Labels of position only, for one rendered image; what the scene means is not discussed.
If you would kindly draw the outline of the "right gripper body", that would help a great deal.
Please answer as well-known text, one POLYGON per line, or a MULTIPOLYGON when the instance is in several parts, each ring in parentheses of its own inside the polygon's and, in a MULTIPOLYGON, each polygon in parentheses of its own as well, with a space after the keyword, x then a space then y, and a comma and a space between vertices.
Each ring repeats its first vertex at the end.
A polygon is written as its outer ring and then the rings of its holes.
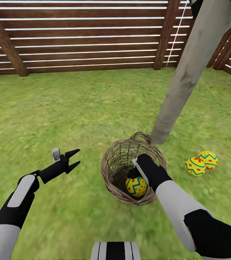
POLYGON ((130 174, 132 179, 142 176, 137 167, 135 167, 134 169, 130 169, 127 172, 130 174))

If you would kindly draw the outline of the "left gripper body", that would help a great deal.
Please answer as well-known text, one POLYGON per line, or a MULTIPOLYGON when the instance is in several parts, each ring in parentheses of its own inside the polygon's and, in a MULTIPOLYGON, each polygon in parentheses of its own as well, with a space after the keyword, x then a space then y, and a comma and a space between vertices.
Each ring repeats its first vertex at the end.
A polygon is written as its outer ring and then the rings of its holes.
POLYGON ((65 172, 66 174, 70 173, 68 159, 65 157, 64 154, 60 155, 60 161, 52 164, 51 166, 48 166, 48 168, 52 173, 53 178, 59 176, 63 172, 65 172))

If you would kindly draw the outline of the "easter egg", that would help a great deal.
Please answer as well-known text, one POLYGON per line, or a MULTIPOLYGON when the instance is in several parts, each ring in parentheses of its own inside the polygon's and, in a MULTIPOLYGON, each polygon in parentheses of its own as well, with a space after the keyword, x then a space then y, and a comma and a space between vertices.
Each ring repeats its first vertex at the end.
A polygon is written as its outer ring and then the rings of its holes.
POLYGON ((206 169, 213 169, 217 166, 218 158, 210 151, 203 151, 199 153, 198 158, 204 161, 206 169))
POLYGON ((185 169, 194 176, 202 176, 205 173, 206 166, 204 161, 196 158, 190 158, 185 163, 185 169))
POLYGON ((131 196, 138 198, 144 195, 147 188, 147 182, 143 177, 137 177, 135 179, 128 179, 128 177, 126 177, 125 187, 131 196))

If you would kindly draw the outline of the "wicker basket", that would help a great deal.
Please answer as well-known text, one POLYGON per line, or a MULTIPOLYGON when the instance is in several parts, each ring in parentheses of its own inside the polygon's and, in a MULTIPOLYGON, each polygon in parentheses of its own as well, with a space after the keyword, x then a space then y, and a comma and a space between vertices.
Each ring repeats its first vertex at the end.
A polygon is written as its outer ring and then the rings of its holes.
MULTIPOLYGON (((153 203, 155 200, 158 200, 157 196, 152 191, 152 187, 150 187, 148 184, 147 184, 147 188, 146 188, 144 195, 142 195, 136 199, 133 199, 129 195, 130 194, 129 191, 127 189, 123 188, 122 179, 118 179, 117 186, 114 186, 114 183, 115 183, 114 178, 119 173, 119 171, 122 168, 125 168, 126 170, 134 169, 134 165, 132 165, 131 163, 122 164, 118 168, 116 165, 114 165, 113 169, 111 169, 111 167, 109 165, 109 158, 108 158, 111 150, 113 148, 117 147, 118 145, 119 145, 119 155, 121 155, 122 143, 138 142, 138 145, 143 144, 148 147, 148 150, 151 149, 156 154, 156 158, 159 158, 163 168, 168 173, 167 163, 166 163, 166 159, 165 159, 164 155, 158 149, 154 148, 154 145, 152 145, 151 140, 152 140, 152 138, 150 137, 150 135, 148 133, 139 131, 139 132, 136 132, 129 139, 118 140, 118 141, 114 142, 111 145, 111 147, 105 151, 104 156, 101 160, 101 170, 100 170, 101 178, 104 180, 107 190, 109 192, 111 192, 113 194, 114 198, 116 198, 119 202, 122 202, 122 203, 128 204, 128 205, 139 206, 139 205, 153 203), (141 140, 141 139, 137 139, 137 137, 139 135, 143 136, 145 141, 141 140)), ((138 149, 135 149, 135 151, 130 151, 129 154, 135 155, 135 158, 137 158, 138 156, 141 156, 140 150, 138 150, 138 149)))

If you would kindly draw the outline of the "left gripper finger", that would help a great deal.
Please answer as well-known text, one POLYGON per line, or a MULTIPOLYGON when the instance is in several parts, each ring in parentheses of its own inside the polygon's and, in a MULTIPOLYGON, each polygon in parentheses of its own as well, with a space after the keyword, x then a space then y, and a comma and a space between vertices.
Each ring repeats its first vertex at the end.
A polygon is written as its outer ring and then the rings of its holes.
POLYGON ((76 150, 73 150, 73 151, 69 151, 69 152, 66 152, 65 153, 65 157, 68 159, 68 162, 69 162, 69 158, 73 155, 75 155, 77 152, 79 152, 80 149, 76 149, 76 150))
POLYGON ((76 162, 76 163, 70 165, 70 166, 69 166, 70 172, 71 172, 79 163, 80 163, 80 161, 78 161, 78 162, 76 162))

